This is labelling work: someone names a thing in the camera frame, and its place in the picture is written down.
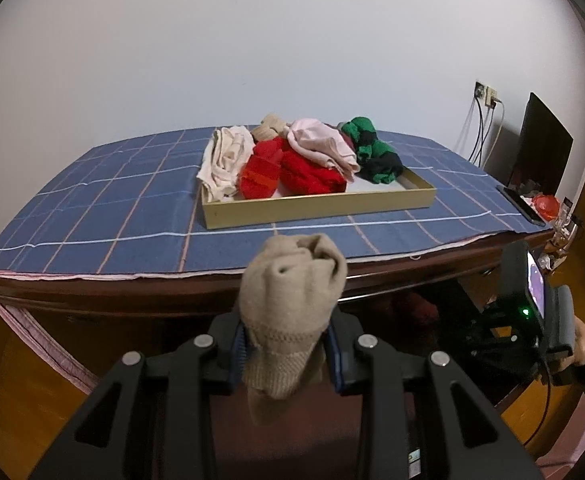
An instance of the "camera screen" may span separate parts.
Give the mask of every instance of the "camera screen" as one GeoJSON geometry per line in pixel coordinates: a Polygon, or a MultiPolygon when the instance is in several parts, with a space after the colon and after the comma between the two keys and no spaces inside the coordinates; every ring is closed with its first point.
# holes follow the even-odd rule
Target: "camera screen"
{"type": "Polygon", "coordinates": [[[543,276],[531,253],[528,253],[528,290],[543,317],[543,276]]]}

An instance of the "television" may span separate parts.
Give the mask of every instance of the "television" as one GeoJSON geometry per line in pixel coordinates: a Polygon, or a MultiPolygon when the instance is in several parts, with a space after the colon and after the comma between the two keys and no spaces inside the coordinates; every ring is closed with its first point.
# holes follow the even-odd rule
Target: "television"
{"type": "Polygon", "coordinates": [[[554,195],[569,160],[572,137],[531,92],[508,187],[520,195],[554,195]]]}

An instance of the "beige sock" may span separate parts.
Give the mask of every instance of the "beige sock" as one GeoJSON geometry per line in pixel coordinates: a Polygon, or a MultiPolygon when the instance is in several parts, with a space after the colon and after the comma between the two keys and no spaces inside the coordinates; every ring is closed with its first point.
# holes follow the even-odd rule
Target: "beige sock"
{"type": "Polygon", "coordinates": [[[273,236],[245,270],[239,311],[254,347],[244,367],[258,424],[321,372],[317,341],[346,283],[346,259],[326,235],[273,236]]]}
{"type": "Polygon", "coordinates": [[[260,140],[271,140],[277,136],[286,137],[288,134],[288,125],[274,114],[268,114],[261,121],[261,124],[251,131],[256,142],[260,140]]]}

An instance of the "clothes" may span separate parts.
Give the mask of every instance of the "clothes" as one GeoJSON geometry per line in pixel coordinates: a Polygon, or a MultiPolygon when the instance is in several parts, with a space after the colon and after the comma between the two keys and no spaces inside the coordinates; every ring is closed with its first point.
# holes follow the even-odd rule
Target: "clothes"
{"type": "Polygon", "coordinates": [[[397,180],[403,171],[404,166],[399,155],[388,151],[380,156],[372,156],[362,167],[359,176],[375,184],[390,184],[397,180]]]}
{"type": "Polygon", "coordinates": [[[377,130],[369,118],[355,117],[349,123],[341,124],[341,131],[353,140],[359,164],[364,164],[373,156],[373,144],[377,140],[377,130]]]}
{"type": "Polygon", "coordinates": [[[353,153],[354,153],[355,152],[355,145],[353,143],[353,140],[343,132],[340,132],[340,134],[341,134],[341,138],[344,139],[344,142],[348,145],[348,148],[353,150],[353,153]]]}
{"type": "Polygon", "coordinates": [[[330,238],[273,236],[241,279],[239,313],[253,346],[244,366],[253,420],[266,424],[321,371],[317,342],[346,283],[346,259],[330,238]]]}
{"type": "Polygon", "coordinates": [[[271,140],[275,137],[287,137],[288,136],[288,125],[284,120],[281,120],[274,114],[268,114],[261,121],[261,124],[251,131],[256,141],[260,140],[271,140]]]}
{"type": "Polygon", "coordinates": [[[355,152],[335,128],[316,119],[299,119],[290,125],[288,143],[295,152],[324,168],[337,168],[352,182],[359,171],[355,152]]]}
{"type": "Polygon", "coordinates": [[[336,168],[322,168],[294,150],[284,150],[282,184],[295,195],[343,193],[346,180],[336,168]]]}
{"type": "Polygon", "coordinates": [[[255,148],[245,126],[214,131],[202,158],[197,178],[208,192],[208,200],[221,200],[237,192],[237,178],[255,148]]]}
{"type": "Polygon", "coordinates": [[[255,145],[253,154],[239,178],[239,190],[244,198],[270,198],[274,195],[281,174],[282,144],[285,139],[275,137],[255,145]]]}
{"type": "Polygon", "coordinates": [[[375,184],[390,184],[404,171],[399,155],[377,138],[377,130],[370,119],[355,117],[349,123],[339,123],[339,128],[355,145],[362,178],[375,184]]]}

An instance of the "beige cloth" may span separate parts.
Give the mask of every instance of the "beige cloth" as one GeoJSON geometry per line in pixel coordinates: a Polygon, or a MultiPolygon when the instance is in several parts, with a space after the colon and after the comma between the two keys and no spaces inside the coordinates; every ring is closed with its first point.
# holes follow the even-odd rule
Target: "beige cloth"
{"type": "Polygon", "coordinates": [[[214,131],[202,158],[197,178],[207,189],[211,202],[237,192],[237,177],[255,148],[255,141],[245,126],[219,128],[214,131]]]}
{"type": "Polygon", "coordinates": [[[274,114],[268,114],[261,121],[261,124],[254,128],[250,133],[257,142],[261,140],[271,140],[276,137],[287,137],[288,135],[288,124],[284,120],[280,119],[274,114]]]}
{"type": "Polygon", "coordinates": [[[258,424],[321,371],[317,341],[346,284],[346,259],[326,235],[273,236],[241,279],[239,311],[253,351],[244,366],[258,424]]]}
{"type": "Polygon", "coordinates": [[[361,169],[355,152],[346,144],[338,130],[316,119],[299,119],[290,125],[288,143],[304,158],[323,166],[337,168],[345,179],[361,169]]]}

